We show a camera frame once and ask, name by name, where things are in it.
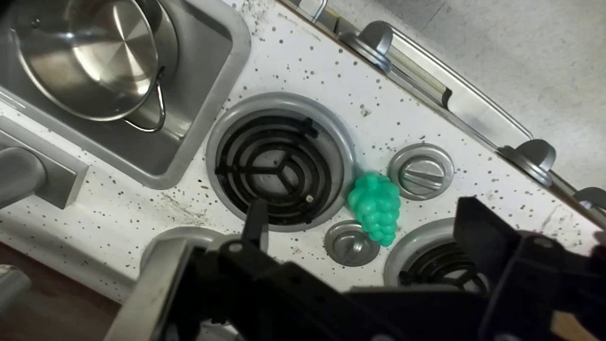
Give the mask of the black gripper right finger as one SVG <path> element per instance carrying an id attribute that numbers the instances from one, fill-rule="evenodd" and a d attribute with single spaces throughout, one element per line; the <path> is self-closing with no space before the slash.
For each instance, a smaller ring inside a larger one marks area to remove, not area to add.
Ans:
<path id="1" fill-rule="evenodd" d="M 454 285 L 357 291 L 352 298 L 391 329 L 393 341 L 558 341 L 554 313 L 606 336 L 603 247 L 588 257 L 516 232 L 475 198 L 459 198 L 454 243 L 488 283 L 484 295 Z"/>

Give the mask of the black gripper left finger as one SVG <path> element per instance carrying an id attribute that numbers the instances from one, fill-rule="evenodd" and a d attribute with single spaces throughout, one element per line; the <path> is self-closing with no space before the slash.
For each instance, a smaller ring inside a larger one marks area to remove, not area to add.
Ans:
<path id="1" fill-rule="evenodd" d="M 266 230 L 266 204 L 257 200 L 238 236 L 155 238 L 105 341 L 194 341 L 206 323 L 228 325 L 245 341 L 403 341 L 369 308 L 270 259 Z"/>

